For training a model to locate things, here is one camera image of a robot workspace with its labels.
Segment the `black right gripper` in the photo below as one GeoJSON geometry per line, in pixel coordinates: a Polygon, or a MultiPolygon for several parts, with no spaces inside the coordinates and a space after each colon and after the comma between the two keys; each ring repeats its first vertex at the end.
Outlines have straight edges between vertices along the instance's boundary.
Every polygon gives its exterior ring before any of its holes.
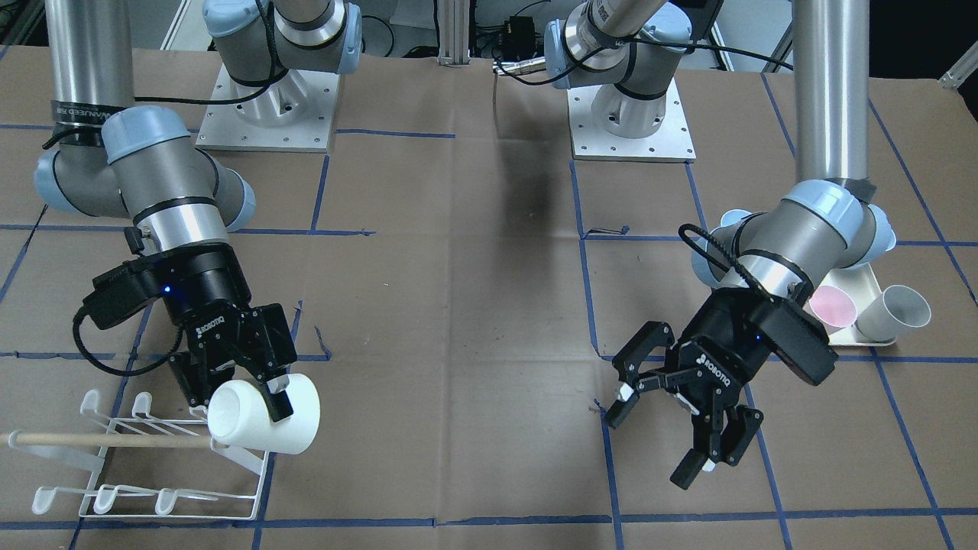
{"type": "Polygon", "coordinates": [[[188,351],[169,367],[191,407],[209,404],[210,376],[248,370],[258,382],[271,422],[293,415],[287,366],[296,361],[290,327],[279,303],[251,306],[240,262],[230,244],[206,243],[157,255],[157,281],[188,351]]]}

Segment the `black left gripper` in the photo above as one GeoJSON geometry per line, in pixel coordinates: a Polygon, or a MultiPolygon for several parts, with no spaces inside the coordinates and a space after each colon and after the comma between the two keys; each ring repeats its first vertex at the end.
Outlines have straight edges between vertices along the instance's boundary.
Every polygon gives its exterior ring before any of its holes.
{"type": "MultiPolygon", "coordinates": [[[[668,369],[688,372],[668,387],[691,413],[694,428],[694,443],[670,476],[682,490],[688,490],[709,461],[740,463],[759,431],[763,412],[740,405],[740,397],[772,353],[772,339],[763,324],[771,320],[777,306],[775,297],[757,291],[715,290],[667,353],[668,369]]],[[[670,324],[649,321],[616,353],[612,366],[620,386],[604,415],[605,425],[618,428],[641,393],[664,387],[664,373],[640,372],[640,366],[654,348],[670,348],[674,342],[670,324]]]]}

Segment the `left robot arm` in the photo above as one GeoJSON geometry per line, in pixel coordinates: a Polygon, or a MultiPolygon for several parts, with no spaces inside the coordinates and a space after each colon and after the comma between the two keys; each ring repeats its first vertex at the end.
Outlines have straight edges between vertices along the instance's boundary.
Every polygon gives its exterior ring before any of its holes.
{"type": "Polygon", "coordinates": [[[763,421],[740,393],[771,354],[812,386],[834,372],[827,329],[805,304],[831,271],[895,244],[869,178],[870,3],[795,1],[792,33],[796,185],[774,209],[712,232],[682,225],[709,297],[680,335],[646,322],[612,361],[609,427],[646,391],[691,412],[694,441],[670,477],[683,490],[712,465],[740,463],[763,421]]]}

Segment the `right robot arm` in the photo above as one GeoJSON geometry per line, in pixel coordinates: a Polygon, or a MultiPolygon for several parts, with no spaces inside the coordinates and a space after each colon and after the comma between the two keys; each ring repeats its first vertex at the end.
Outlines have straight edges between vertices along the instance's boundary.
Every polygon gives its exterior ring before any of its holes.
{"type": "Polygon", "coordinates": [[[47,1],[53,67],[53,133],[34,171],[50,208],[129,220],[134,255],[98,275],[71,320],[78,352],[95,358],[81,327],[113,328],[162,300],[176,327],[165,353],[192,406],[213,405],[238,366],[256,380],[272,422],[293,415],[287,368],[296,348],[279,303],[251,305],[229,235],[254,216],[248,182],[193,145],[168,99],[135,95],[129,13],[125,1],[47,1]]]}

